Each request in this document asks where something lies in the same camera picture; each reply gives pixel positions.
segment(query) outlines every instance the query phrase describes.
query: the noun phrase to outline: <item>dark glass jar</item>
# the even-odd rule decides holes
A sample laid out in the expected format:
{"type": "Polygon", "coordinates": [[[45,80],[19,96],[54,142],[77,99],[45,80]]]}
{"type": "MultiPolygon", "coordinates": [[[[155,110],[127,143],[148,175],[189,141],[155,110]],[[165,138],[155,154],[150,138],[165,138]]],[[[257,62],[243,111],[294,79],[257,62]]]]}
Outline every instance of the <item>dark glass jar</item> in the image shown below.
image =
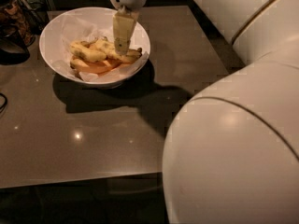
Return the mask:
{"type": "Polygon", "coordinates": [[[18,0],[0,0],[0,24],[18,27],[21,38],[26,46],[31,45],[35,36],[31,33],[18,0]]]}

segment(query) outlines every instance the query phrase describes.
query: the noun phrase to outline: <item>white bowl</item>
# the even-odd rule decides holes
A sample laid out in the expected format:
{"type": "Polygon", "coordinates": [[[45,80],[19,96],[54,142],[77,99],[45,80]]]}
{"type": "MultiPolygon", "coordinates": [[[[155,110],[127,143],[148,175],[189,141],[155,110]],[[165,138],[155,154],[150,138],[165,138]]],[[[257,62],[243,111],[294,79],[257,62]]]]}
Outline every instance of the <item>white bowl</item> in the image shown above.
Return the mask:
{"type": "Polygon", "coordinates": [[[39,40],[40,52],[47,65],[63,77],[97,88],[117,87],[136,74],[150,56],[150,39],[139,23],[132,35],[130,48],[142,48],[142,57],[132,65],[114,69],[102,76],[83,73],[83,76],[87,75],[86,80],[75,77],[75,72],[70,67],[71,41],[91,41],[103,36],[113,41],[112,17],[115,12],[116,10],[102,7],[84,7],[67,11],[50,21],[39,40]]]}

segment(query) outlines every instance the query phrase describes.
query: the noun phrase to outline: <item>cup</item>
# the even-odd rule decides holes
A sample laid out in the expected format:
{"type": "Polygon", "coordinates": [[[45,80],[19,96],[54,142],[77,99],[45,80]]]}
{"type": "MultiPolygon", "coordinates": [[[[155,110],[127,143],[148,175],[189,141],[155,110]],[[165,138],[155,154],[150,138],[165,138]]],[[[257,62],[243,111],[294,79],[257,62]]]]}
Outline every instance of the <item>cup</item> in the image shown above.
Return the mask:
{"type": "Polygon", "coordinates": [[[23,63],[30,53],[14,25],[0,26],[0,64],[23,63]]]}

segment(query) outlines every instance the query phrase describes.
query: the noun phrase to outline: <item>black cable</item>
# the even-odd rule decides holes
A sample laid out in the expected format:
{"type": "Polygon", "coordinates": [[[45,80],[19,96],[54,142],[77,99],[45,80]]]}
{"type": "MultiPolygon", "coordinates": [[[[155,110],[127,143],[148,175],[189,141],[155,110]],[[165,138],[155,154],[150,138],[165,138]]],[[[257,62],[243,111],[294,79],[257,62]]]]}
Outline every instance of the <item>black cable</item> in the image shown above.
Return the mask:
{"type": "Polygon", "coordinates": [[[1,113],[4,110],[4,108],[7,106],[8,99],[3,93],[0,93],[0,96],[4,98],[4,102],[0,104],[0,113],[1,113]]]}

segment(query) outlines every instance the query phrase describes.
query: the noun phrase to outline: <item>table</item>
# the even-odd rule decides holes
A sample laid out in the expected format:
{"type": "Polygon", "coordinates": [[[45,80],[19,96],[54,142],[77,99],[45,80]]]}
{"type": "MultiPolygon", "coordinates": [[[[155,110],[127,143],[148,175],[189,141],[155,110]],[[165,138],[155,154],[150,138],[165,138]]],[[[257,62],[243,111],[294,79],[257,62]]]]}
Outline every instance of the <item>table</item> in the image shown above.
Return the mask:
{"type": "Polygon", "coordinates": [[[149,62],[113,90],[53,73],[38,37],[28,61],[0,64],[0,188],[162,171],[174,116],[227,71],[188,7],[144,7],[139,22],[149,62]]]}

